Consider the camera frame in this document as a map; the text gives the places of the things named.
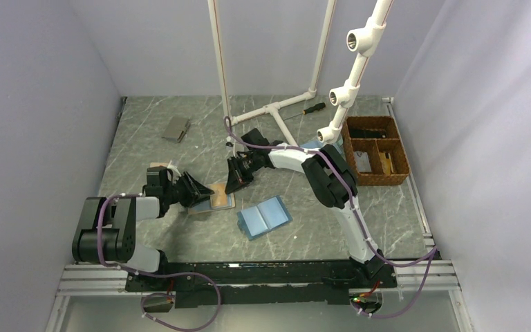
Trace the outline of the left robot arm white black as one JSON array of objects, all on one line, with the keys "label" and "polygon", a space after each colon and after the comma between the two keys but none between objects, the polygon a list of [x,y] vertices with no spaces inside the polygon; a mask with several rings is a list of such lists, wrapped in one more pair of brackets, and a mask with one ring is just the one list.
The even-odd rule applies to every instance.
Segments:
[{"label": "left robot arm white black", "polygon": [[136,224],[164,217],[174,204],[184,208],[208,201],[214,190],[188,172],[165,166],[150,167],[140,194],[88,197],[72,242],[79,263],[128,268],[144,273],[144,282],[155,291],[166,288],[171,271],[161,265],[165,254],[136,239]]}]

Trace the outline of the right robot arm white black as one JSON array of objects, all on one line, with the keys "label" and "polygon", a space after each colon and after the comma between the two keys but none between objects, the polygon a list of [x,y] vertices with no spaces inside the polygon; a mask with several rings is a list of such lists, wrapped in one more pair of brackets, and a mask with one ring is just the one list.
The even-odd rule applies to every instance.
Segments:
[{"label": "right robot arm white black", "polygon": [[230,194],[248,186],[254,173],[262,168],[289,169],[306,177],[316,199],[333,211],[346,236],[354,280],[362,287],[372,286],[385,266],[383,254],[362,216],[355,176],[336,148],[325,145],[304,149],[284,142],[249,145],[247,151],[227,159],[225,192]]}]

